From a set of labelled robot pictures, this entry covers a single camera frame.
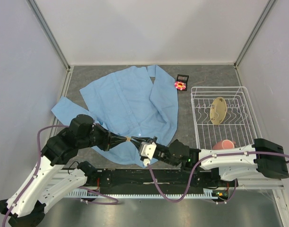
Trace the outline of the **pink flower plush brooch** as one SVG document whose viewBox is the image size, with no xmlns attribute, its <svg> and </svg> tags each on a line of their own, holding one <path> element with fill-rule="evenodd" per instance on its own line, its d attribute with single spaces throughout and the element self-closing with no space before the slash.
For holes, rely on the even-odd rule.
<svg viewBox="0 0 289 227">
<path fill-rule="evenodd" d="M 177 90 L 180 90 L 180 91 L 185 91 L 187 89 L 187 84 L 184 83 L 184 82 L 181 82 L 181 81 L 176 81 L 174 83 L 174 87 L 177 89 Z"/>
</svg>

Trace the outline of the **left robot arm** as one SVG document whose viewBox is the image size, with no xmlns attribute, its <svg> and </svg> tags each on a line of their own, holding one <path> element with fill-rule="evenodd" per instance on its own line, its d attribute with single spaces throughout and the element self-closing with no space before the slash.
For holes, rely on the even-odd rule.
<svg viewBox="0 0 289 227">
<path fill-rule="evenodd" d="M 4 215 L 2 225 L 38 226 L 49 209 L 73 189 L 96 183 L 97 169 L 84 161 L 63 180 L 51 188 L 46 187 L 80 149 L 97 146 L 109 151 L 125 141 L 126 137 L 94 123 L 88 115 L 75 117 L 68 127 L 49 138 L 44 147 L 38 147 L 38 159 L 33 171 L 12 197 L 0 200 L 0 213 Z"/>
</svg>

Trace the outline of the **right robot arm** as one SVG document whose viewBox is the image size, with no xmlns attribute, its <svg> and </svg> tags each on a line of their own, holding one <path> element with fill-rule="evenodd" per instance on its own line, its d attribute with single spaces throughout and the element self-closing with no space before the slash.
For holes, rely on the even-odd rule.
<svg viewBox="0 0 289 227">
<path fill-rule="evenodd" d="M 197 169 L 217 168 L 209 175 L 215 186 L 258 173 L 271 179 L 289 178 L 289 155 L 284 154 L 282 146 L 262 138 L 243 147 L 220 150 L 190 148 L 178 140 L 167 147 L 158 144 L 156 137 L 132 137 L 131 142 L 138 149 L 144 166 L 156 159 L 191 173 Z"/>
</svg>

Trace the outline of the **light blue shirt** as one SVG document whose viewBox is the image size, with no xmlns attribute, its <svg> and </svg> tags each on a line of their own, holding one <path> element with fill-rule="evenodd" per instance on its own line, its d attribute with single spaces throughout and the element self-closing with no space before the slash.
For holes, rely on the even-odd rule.
<svg viewBox="0 0 289 227">
<path fill-rule="evenodd" d="M 168 145 L 178 126 L 175 79 L 157 65 L 113 72 L 80 89 L 86 108 L 62 97 L 52 113 L 64 125 L 79 114 L 91 116 L 111 132 L 157 137 Z"/>
</svg>

